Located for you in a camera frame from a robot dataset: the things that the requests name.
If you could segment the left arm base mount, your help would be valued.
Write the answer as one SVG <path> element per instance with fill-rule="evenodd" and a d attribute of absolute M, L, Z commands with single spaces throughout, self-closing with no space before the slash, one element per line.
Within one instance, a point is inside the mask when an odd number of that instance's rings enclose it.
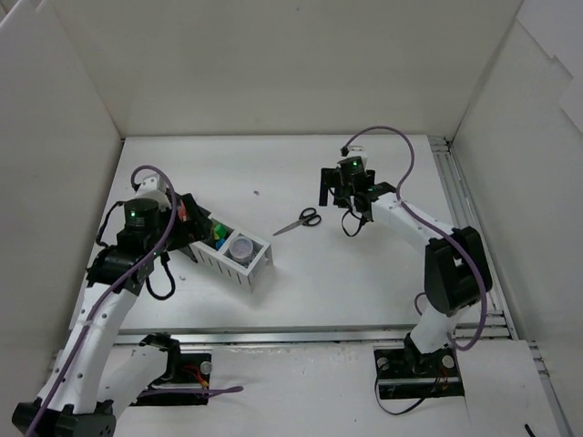
<path fill-rule="evenodd" d="M 143 338 L 140 348 L 152 346 L 166 354 L 165 372 L 147 385 L 131 407 L 206 406 L 210 396 L 212 355 L 208 351 L 184 351 L 166 333 Z"/>

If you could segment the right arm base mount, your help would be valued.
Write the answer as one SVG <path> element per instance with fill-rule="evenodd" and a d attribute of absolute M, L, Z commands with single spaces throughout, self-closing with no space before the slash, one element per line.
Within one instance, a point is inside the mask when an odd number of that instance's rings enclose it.
<path fill-rule="evenodd" d="M 422 360 L 416 368 L 405 349 L 373 351 L 373 393 L 378 406 L 391 416 L 404 416 L 425 401 L 464 397 L 465 388 L 452 349 L 444 348 Z"/>

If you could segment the clear jar of paper clips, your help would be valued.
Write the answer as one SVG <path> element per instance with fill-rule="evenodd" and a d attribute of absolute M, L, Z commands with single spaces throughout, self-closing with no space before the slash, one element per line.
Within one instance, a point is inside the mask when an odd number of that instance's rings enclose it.
<path fill-rule="evenodd" d="M 229 245 L 230 257 L 242 264 L 251 262 L 254 258 L 253 241 L 248 237 L 239 235 Z"/>

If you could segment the orange brown pen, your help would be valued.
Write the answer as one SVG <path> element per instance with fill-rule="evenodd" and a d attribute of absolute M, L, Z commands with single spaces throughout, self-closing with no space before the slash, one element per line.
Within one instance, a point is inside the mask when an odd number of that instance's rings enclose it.
<path fill-rule="evenodd" d="M 178 216 L 181 221 L 186 221 L 188 219 L 187 210 L 183 205 L 181 205 L 179 208 Z"/>

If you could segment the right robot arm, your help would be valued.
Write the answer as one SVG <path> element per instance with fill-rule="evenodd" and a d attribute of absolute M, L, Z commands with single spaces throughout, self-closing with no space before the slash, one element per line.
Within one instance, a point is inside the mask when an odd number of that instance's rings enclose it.
<path fill-rule="evenodd" d="M 476 336 L 486 322 L 487 293 L 493 281 L 479 232 L 456 228 L 403 199 L 397 188 L 377 182 L 361 147 L 347 147 L 333 168 L 322 168 L 319 205 L 328 198 L 359 218 L 359 226 L 381 224 L 424 256 L 427 307 L 405 340 L 403 363 L 414 375 L 435 366 L 435 352 L 454 344 L 454 330 L 470 307 L 480 305 Z"/>

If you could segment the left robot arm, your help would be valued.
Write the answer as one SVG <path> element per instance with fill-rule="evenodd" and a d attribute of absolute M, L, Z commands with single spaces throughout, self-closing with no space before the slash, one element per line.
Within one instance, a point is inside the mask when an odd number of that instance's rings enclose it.
<path fill-rule="evenodd" d="M 113 244 L 96 235 L 100 251 L 87 270 L 81 309 L 51 376 L 31 402 L 15 407 L 12 424 L 24 436 L 111 436 L 130 406 L 206 403 L 214 396 L 204 379 L 184 372 L 180 343 L 148 334 L 110 376 L 104 369 L 119 329 L 141 291 L 151 292 L 157 266 L 169 270 L 170 253 L 190 255 L 190 244 L 211 235 L 209 212 L 190 194 L 178 194 L 158 168 L 130 178 L 133 198 L 116 202 L 124 226 Z"/>

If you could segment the green highlighter marker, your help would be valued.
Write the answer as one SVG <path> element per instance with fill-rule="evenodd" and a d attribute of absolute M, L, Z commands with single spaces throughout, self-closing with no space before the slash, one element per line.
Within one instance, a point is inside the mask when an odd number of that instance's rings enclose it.
<path fill-rule="evenodd" d="M 222 225 L 222 224 L 218 224 L 216 226 L 216 232 L 220 236 L 224 236 L 224 235 L 227 235 L 228 234 L 227 228 L 224 225 Z"/>

